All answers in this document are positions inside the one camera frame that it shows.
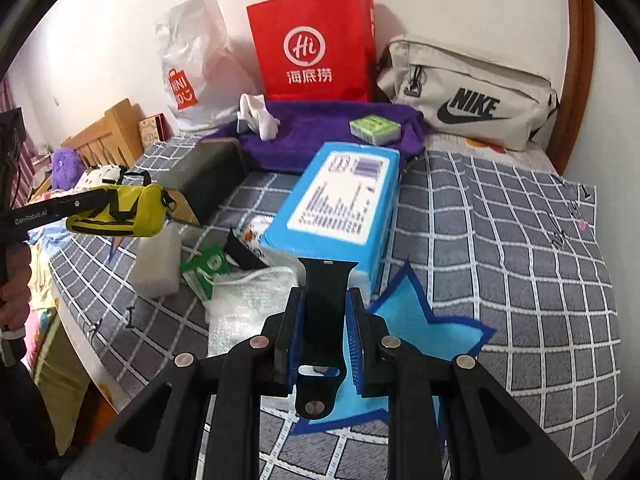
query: purple towel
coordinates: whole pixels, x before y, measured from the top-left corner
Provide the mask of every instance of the purple towel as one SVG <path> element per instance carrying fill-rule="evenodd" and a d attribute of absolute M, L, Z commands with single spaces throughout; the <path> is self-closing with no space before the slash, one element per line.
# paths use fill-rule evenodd
<path fill-rule="evenodd" d="M 376 114 L 402 124 L 402 137 L 386 147 L 400 152 L 401 168 L 424 151 L 429 127 L 422 113 L 406 105 L 349 101 L 268 101 L 267 110 L 280 120 L 278 137 L 236 133 L 236 122 L 224 124 L 209 137 L 236 137 L 249 170 L 302 174 L 320 147 L 330 140 L 365 144 L 351 135 L 349 121 Z"/>

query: waist bag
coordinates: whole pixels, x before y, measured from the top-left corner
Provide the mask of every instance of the waist bag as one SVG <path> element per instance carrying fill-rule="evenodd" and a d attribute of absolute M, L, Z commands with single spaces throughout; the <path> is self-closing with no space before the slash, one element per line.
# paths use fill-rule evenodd
<path fill-rule="evenodd" d="M 70 216 L 66 219 L 66 228 L 74 233 L 103 236 L 142 238 L 158 234 L 164 226 L 166 209 L 173 200 L 162 186 L 151 183 L 148 171 L 126 175 L 142 176 L 144 184 L 122 186 L 123 175 L 117 184 L 94 188 L 109 191 L 108 205 L 100 210 Z"/>
<path fill-rule="evenodd" d="M 558 97 L 548 78 L 494 58 L 405 34 L 390 41 L 378 86 L 440 132 L 523 150 Z"/>

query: silver screw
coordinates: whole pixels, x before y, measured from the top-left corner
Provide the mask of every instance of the silver screw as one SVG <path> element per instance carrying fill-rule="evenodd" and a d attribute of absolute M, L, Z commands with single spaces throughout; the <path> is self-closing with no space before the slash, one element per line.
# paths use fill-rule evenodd
<path fill-rule="evenodd" d="M 193 364 L 193 355 L 189 354 L 188 352 L 183 352 L 175 357 L 174 363 L 178 368 L 186 368 L 187 366 L 191 366 L 191 364 Z"/>
<path fill-rule="evenodd" d="M 310 400 L 305 405 L 305 411 L 309 415 L 320 415 L 324 412 L 324 402 L 322 400 Z"/>
<path fill-rule="evenodd" d="M 400 340 L 394 335 L 385 335 L 381 343 L 385 348 L 398 348 L 400 346 Z"/>
<path fill-rule="evenodd" d="M 269 338 L 263 335 L 255 335 L 250 339 L 249 344 L 251 348 L 267 348 L 269 346 Z"/>
<path fill-rule="evenodd" d="M 476 366 L 476 360 L 473 359 L 470 355 L 462 354 L 456 357 L 456 364 L 460 368 L 464 368 L 465 370 L 471 370 L 471 368 Z"/>

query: blue tissue pack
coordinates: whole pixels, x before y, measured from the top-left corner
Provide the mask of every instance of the blue tissue pack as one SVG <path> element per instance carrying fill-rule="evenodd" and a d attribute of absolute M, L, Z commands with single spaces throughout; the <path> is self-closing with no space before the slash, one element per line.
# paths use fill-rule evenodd
<path fill-rule="evenodd" d="M 306 168 L 260 242 L 281 261 L 291 256 L 357 262 L 349 286 L 369 303 L 399 192 L 397 150 L 326 142 Z"/>

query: shopping bag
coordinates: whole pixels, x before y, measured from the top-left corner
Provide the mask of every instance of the shopping bag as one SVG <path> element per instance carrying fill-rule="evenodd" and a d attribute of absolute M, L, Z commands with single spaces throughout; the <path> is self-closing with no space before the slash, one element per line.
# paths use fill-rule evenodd
<path fill-rule="evenodd" d="M 240 96 L 256 87 L 229 47 L 217 0 L 188 0 L 156 23 L 169 110 L 182 132 L 236 117 Z"/>
<path fill-rule="evenodd" d="M 268 98 L 372 100 L 373 0 L 268 0 L 247 15 Z"/>

